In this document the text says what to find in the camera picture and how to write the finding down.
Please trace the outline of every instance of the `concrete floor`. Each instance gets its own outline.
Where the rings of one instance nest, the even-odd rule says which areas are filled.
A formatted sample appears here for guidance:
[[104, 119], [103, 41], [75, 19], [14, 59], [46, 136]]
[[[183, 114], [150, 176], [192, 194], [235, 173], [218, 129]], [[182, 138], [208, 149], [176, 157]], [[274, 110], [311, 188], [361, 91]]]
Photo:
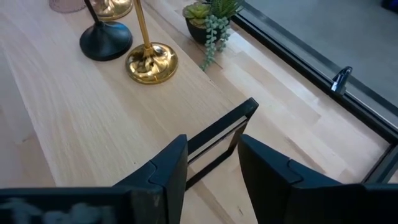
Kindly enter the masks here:
[[[376, 0], [246, 0], [398, 106], [398, 14]], [[375, 102], [358, 94], [362, 101]], [[398, 114], [380, 114], [398, 126]]]

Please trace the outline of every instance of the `black candlestick base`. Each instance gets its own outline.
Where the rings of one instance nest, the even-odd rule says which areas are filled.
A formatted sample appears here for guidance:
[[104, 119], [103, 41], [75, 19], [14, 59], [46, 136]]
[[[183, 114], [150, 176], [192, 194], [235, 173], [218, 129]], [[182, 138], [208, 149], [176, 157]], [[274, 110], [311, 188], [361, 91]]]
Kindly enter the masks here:
[[97, 61], [116, 59], [132, 44], [129, 29], [119, 22], [99, 22], [89, 27], [80, 37], [81, 51]]

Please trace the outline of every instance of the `gold candlestick base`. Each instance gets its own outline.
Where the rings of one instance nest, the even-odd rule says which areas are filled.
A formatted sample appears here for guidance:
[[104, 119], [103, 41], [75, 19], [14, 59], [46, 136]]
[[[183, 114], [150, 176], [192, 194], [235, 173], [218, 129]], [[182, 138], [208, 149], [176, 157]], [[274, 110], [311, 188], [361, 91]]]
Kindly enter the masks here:
[[132, 9], [132, 0], [109, 0], [106, 1], [108, 6], [95, 7], [95, 13], [98, 18], [103, 21], [112, 21], [127, 15]]
[[142, 84], [158, 84], [171, 78], [178, 65], [174, 50], [161, 43], [150, 43], [146, 49], [142, 44], [134, 48], [126, 59], [129, 76]]

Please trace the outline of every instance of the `wooden table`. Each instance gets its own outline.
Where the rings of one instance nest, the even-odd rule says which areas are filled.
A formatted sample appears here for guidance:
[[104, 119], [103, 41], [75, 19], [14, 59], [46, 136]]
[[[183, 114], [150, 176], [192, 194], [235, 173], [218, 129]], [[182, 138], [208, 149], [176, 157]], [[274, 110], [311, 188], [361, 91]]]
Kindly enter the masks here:
[[[87, 10], [1, 4], [2, 50], [57, 186], [113, 185], [178, 134], [190, 138], [235, 106], [146, 12], [151, 41], [179, 57], [174, 77], [154, 86], [128, 77], [126, 55], [95, 62], [82, 54], [80, 35], [93, 24]], [[134, 10], [119, 22], [130, 28], [132, 47], [143, 43]]]

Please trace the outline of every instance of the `gold metal stand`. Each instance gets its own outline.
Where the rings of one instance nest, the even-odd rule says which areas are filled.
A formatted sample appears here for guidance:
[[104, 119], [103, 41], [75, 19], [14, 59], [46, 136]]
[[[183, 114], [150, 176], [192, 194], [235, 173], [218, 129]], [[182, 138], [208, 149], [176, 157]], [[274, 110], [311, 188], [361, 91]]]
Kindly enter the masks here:
[[162, 83], [174, 75], [178, 65], [177, 54], [165, 44], [149, 42], [141, 0], [134, 0], [134, 4], [144, 44], [134, 48], [127, 56], [127, 71], [129, 76], [139, 83]]
[[132, 0], [91, 0], [98, 18], [103, 21], [119, 19], [132, 9]]

